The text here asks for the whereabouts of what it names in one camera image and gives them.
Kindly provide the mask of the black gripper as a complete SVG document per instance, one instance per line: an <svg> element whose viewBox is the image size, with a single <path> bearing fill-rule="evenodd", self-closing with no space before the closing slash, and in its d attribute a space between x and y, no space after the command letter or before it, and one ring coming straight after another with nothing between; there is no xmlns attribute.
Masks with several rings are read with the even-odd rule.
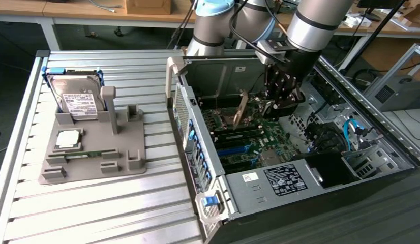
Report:
<svg viewBox="0 0 420 244"><path fill-rule="evenodd" d="M265 99L273 102L273 107L291 107L305 101L299 88L319 55L321 51L290 50L283 62L265 69Z"/></svg>

